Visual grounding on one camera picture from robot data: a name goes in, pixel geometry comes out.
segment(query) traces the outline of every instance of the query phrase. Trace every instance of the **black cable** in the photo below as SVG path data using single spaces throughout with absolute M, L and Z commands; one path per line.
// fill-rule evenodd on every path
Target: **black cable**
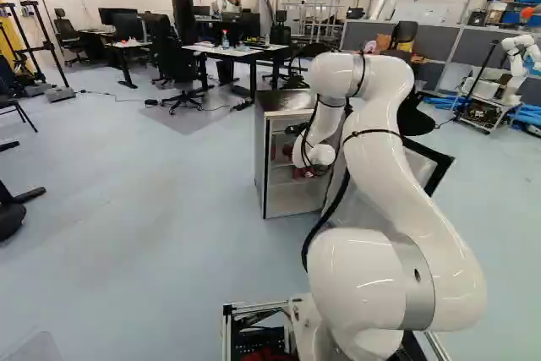
M 346 113 L 346 118 L 353 112 L 352 106 L 349 104 L 349 98 L 346 99 L 346 106 L 344 107 L 344 111 Z M 338 145 L 338 149 L 335 156 L 335 162 L 336 158 L 338 157 L 338 154 L 340 152 L 340 144 Z M 338 205 L 340 202 L 342 202 L 342 199 L 344 198 L 344 195 L 347 191 L 347 186 L 349 185 L 349 171 L 347 170 L 347 167 L 344 168 L 344 176 L 342 178 L 342 182 L 340 183 L 340 188 L 338 189 L 338 192 L 336 192 L 335 198 L 332 200 L 331 204 L 325 211 L 325 213 L 320 217 L 317 223 L 315 223 L 315 226 L 312 227 L 312 230 L 310 230 L 308 236 L 304 239 L 303 248 L 301 250 L 301 258 L 303 260 L 303 267 L 305 271 L 308 271 L 307 267 L 307 256 L 308 256 L 308 250 L 310 247 L 310 243 L 312 243 L 312 240 L 317 235 L 318 232 L 320 232 L 321 228 L 329 221 L 331 216 L 334 214 L 336 209 L 338 208 Z M 329 187 L 331 186 L 332 177 L 329 181 L 329 184 L 327 185 L 327 191 Z
M 453 116 L 453 117 L 450 118 L 449 120 L 444 121 L 443 123 L 437 124 L 437 125 L 434 127 L 434 130 L 441 129 L 441 126 L 443 126 L 444 124 L 448 124 L 449 122 L 452 122 L 453 120 L 455 120 L 455 116 Z
M 117 95 L 114 95 L 113 93 L 109 92 L 94 92 L 93 90 L 80 90 L 75 93 L 92 93 L 94 95 L 103 95 L 103 96 L 114 96 L 115 101 L 144 101 L 143 99 L 118 99 Z
M 301 257 L 303 259 L 303 267 L 305 271 L 308 271 L 308 267 L 306 264 L 307 255 L 308 255 L 308 249 L 310 247 L 310 243 L 312 243 L 312 240 L 316 236 L 316 234 L 320 231 L 320 229 L 327 223 L 327 221 L 331 218 L 333 213 L 336 211 L 336 208 L 342 202 L 342 199 L 344 198 L 344 195 L 346 194 L 347 186 L 349 185 L 349 171 L 347 170 L 347 167 L 344 170 L 344 178 L 342 178 L 342 183 L 340 184 L 340 188 L 338 189 L 338 192 L 336 193 L 335 199 L 332 200 L 332 203 L 329 205 L 329 208 L 325 211 L 322 217 L 318 220 L 317 223 L 315 223 L 315 226 L 312 227 L 312 230 L 310 230 L 308 236 L 306 236 L 306 239 L 304 239 L 303 243 L 303 249 L 301 250 Z
M 306 153 L 306 143 L 308 138 L 308 132 L 310 131 L 310 128 L 312 127 L 312 123 L 314 122 L 315 115 L 318 112 L 318 104 L 320 103 L 320 95 L 318 94 L 315 97 L 315 107 L 314 111 L 312 112 L 312 116 L 310 116 L 310 120 L 308 121 L 308 126 L 304 130 L 303 133 L 303 139 L 301 141 L 301 158 L 303 159 L 303 164 L 305 167 L 312 167 L 312 161 L 308 158 L 308 154 Z

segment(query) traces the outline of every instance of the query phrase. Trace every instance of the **red object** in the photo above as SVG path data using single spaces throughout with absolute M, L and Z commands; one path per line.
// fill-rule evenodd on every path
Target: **red object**
M 523 19 L 530 19 L 533 16 L 533 11 L 534 11 L 533 8 L 524 8 L 521 11 L 521 17 Z
M 293 357 L 291 354 L 286 354 L 284 352 L 272 353 L 275 350 L 273 348 L 265 347 L 257 353 L 251 353 L 242 357 L 242 361 L 293 361 L 298 360 L 298 358 Z

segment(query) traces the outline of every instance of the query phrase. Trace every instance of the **white desk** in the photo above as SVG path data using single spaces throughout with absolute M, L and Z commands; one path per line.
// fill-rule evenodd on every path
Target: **white desk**
M 113 48 L 141 48 L 142 46 L 151 46 L 152 43 L 150 41 L 137 41 L 137 42 L 113 42 L 112 44 L 108 44 L 107 46 L 111 46 Z
M 128 62 L 126 61 L 125 50 L 142 48 L 145 46 L 151 46 L 152 43 L 149 41 L 137 41 L 137 42 L 113 42 L 111 44 L 106 44 L 109 48 L 114 48 L 117 51 L 118 59 L 120 61 L 120 66 L 122 72 L 124 73 L 124 80 L 119 80 L 120 85 L 127 86 L 131 89 L 137 89 L 137 85 L 132 82 L 132 77 L 129 75 Z
M 223 57 L 247 57 L 248 55 L 258 54 L 266 50 L 252 50 L 248 49 L 246 51 L 238 50 L 237 48 L 228 48 L 224 49 L 221 46 L 201 46 L 199 43 L 195 43 L 192 46 L 183 46 L 186 50 L 196 51 L 196 52 L 205 52 L 211 55 L 220 55 Z
M 245 50 L 239 50 L 237 48 L 227 48 L 224 49 L 221 46 L 209 46 L 207 45 L 201 45 L 201 43 L 195 43 L 192 46 L 183 46 L 186 50 L 191 50 L 194 52 L 201 52 L 203 56 L 203 60 L 206 59 L 206 55 L 211 55 L 212 57 L 215 57 L 217 59 L 223 59 L 228 60 L 233 64 L 234 61 L 240 62 L 240 63 L 247 63 L 250 66 L 250 89 L 249 93 L 247 90 L 242 88 L 241 86 L 234 86 L 232 88 L 232 92 L 239 94 L 240 96 L 250 96 L 250 98 L 253 100 L 255 98 L 255 87 L 257 85 L 256 81 L 256 63 L 258 57 L 263 57 L 264 55 L 272 57 L 272 89 L 277 89 L 278 84 L 278 75 L 280 73 L 280 66 L 281 63 L 283 63 L 284 60 L 284 53 L 282 51 L 289 48 L 289 46 L 283 46 L 279 44 L 270 44 L 268 48 L 265 49 L 255 49 L 250 48 L 248 46 L 248 49 Z

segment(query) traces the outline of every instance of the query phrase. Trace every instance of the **yellow object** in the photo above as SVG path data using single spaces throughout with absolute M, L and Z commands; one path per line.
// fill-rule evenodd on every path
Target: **yellow object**
M 403 50 L 407 52 L 413 52 L 413 41 L 410 42 L 399 42 L 396 46 L 397 50 Z
M 0 23 L 2 23 L 3 29 L 8 35 L 9 42 L 11 42 L 11 46 L 14 48 L 14 50 L 22 49 L 23 46 L 19 38 L 19 33 L 15 29 L 14 24 L 11 21 L 11 19 L 9 17 L 0 17 Z M 3 36 L 2 32 L 0 32 L 0 53 L 2 53 L 2 55 L 6 57 L 6 59 L 8 60 L 9 66 L 11 67 L 11 69 L 13 69 L 15 56 L 9 49 L 9 44 L 6 41 L 6 38 Z M 26 62 L 26 68 L 28 68 L 30 71 L 33 71 L 33 69 L 31 69 L 32 64 L 30 63 L 30 61 Z

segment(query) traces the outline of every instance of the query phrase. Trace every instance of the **desk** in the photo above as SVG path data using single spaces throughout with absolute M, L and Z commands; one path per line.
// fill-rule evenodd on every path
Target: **desk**
M 183 46 L 186 50 L 194 52 L 201 52 L 202 61 L 199 64 L 201 68 L 205 66 L 205 60 L 207 55 L 211 55 L 217 59 L 231 61 L 232 63 L 247 63 L 250 66 L 250 89 L 246 90 L 242 86 L 235 85 L 232 88 L 232 92 L 242 97 L 249 96 L 253 101 L 255 98 L 255 91 L 257 87 L 257 59 L 263 56 L 270 56 L 272 58 L 272 75 L 273 75 L 273 90 L 276 90 L 278 83 L 278 74 L 280 71 L 281 63 L 283 62 L 283 51 L 289 46 L 281 46 L 277 44 L 270 44 L 269 48 L 260 50 L 249 48 L 241 51 L 237 48 L 223 49 L 221 46 L 203 46 L 200 43 L 195 43 L 192 46 Z M 199 72 L 199 75 L 206 76 L 206 73 Z
M 77 30 L 85 54 L 91 62 L 107 59 L 105 44 L 115 40 L 115 34 L 104 30 Z M 116 65 L 116 58 L 108 58 L 109 65 Z
M 129 76 L 128 62 L 126 61 L 126 50 L 127 49 L 136 49 L 142 48 L 144 46 L 151 46 L 152 43 L 149 41 L 138 41 L 136 43 L 124 43 L 124 42 L 113 42 L 111 44 L 106 44 L 106 46 L 114 49 L 118 54 L 118 60 L 120 61 L 120 66 L 122 72 L 124 73 L 124 80 L 119 80 L 120 85 L 127 86 L 131 89 L 137 89 L 137 85 L 134 85 L 132 82 L 131 76 Z

